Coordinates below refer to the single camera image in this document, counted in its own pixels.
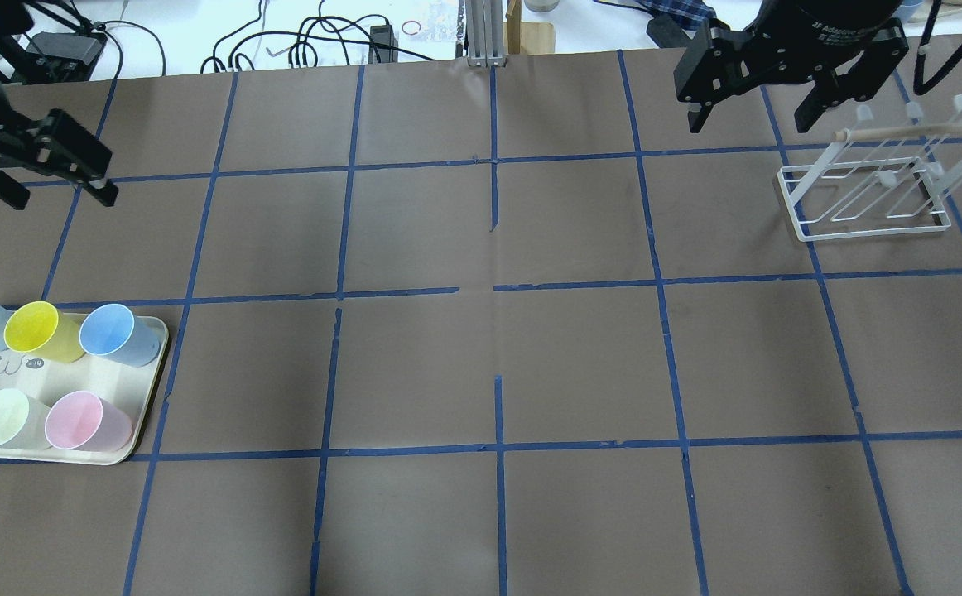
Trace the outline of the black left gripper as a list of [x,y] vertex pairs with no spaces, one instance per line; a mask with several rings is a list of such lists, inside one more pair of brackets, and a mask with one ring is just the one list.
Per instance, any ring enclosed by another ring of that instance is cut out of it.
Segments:
[[111,158],[113,151],[64,109],[41,118],[18,112],[0,82],[0,200],[8,207],[23,211],[31,192],[6,169],[73,182],[103,207],[113,207],[120,189],[108,180]]

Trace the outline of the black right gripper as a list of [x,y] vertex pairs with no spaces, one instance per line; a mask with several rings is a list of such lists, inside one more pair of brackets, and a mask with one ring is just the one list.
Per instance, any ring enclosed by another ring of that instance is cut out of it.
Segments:
[[761,84],[813,84],[794,112],[806,133],[837,104],[874,97],[907,56],[897,1],[764,1],[753,21],[705,23],[674,69],[688,128],[703,131],[716,104]]

